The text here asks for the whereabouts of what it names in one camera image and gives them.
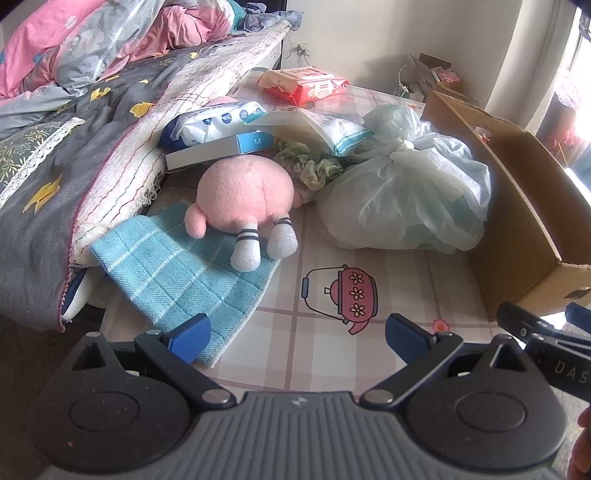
human hand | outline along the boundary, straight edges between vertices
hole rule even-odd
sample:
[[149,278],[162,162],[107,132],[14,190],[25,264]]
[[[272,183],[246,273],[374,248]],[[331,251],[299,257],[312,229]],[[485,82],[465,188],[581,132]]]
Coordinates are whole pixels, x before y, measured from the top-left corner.
[[591,407],[587,407],[577,423],[579,427],[584,428],[579,438],[574,443],[573,451],[570,455],[569,468],[566,470],[567,480],[587,480],[588,472],[591,469],[591,442],[589,441],[589,414]]

green cloth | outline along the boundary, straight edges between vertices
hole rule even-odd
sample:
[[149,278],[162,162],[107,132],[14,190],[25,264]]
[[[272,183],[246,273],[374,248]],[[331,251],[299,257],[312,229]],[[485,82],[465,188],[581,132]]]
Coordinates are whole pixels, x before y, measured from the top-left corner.
[[307,145],[299,142],[279,143],[273,160],[310,190],[321,190],[328,181],[343,173],[339,160],[328,154],[313,153]]
[[246,12],[244,9],[238,5],[234,0],[228,0],[230,5],[232,6],[232,10],[234,10],[234,23],[232,24],[232,30],[235,31],[238,28],[238,25],[244,18],[246,18]]
[[0,192],[23,167],[31,154],[64,122],[27,127],[0,141]]

box on floor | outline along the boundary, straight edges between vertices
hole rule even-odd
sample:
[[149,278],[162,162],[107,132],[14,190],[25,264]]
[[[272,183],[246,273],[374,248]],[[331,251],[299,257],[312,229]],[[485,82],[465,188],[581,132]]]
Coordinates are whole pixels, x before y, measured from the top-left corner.
[[434,78],[431,69],[441,67],[447,70],[452,68],[451,63],[438,59],[437,57],[425,55],[424,53],[421,53],[418,58],[413,55],[410,55],[410,57],[415,65],[414,81],[425,94],[425,97],[427,97],[431,91],[434,91],[445,93],[452,97],[459,98],[460,100],[464,100],[465,102],[477,104],[474,99],[463,94],[464,85],[461,80],[458,80],[457,82],[439,82]]

wall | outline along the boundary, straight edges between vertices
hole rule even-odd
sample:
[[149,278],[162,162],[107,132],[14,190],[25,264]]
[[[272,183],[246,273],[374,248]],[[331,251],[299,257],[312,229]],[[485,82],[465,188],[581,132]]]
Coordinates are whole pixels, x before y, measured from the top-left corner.
[[521,0],[471,0],[462,12],[446,60],[480,106],[486,106],[495,87],[520,8]]
[[487,111],[515,119],[536,75],[556,0],[288,0],[304,12],[284,42],[284,65],[305,62],[355,85],[392,92],[398,70],[413,75],[407,54],[447,60],[465,92]]
[[47,0],[24,0],[0,23],[0,47],[8,41],[17,27]]
[[[304,13],[301,28],[289,38],[292,48],[298,43],[310,46],[311,64],[355,85],[392,92],[403,65],[410,66],[403,79],[413,74],[408,53],[449,58],[459,22],[472,1],[288,0],[288,9]],[[286,58],[289,55],[290,42],[285,41],[283,65],[305,65],[294,51]]]

blue box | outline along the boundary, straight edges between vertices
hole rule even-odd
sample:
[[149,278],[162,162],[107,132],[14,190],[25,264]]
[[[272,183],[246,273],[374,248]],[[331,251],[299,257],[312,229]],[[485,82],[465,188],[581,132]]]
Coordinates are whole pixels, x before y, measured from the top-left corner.
[[166,155],[166,170],[178,170],[207,160],[253,153],[273,146],[275,137],[263,132],[231,135],[169,153]]

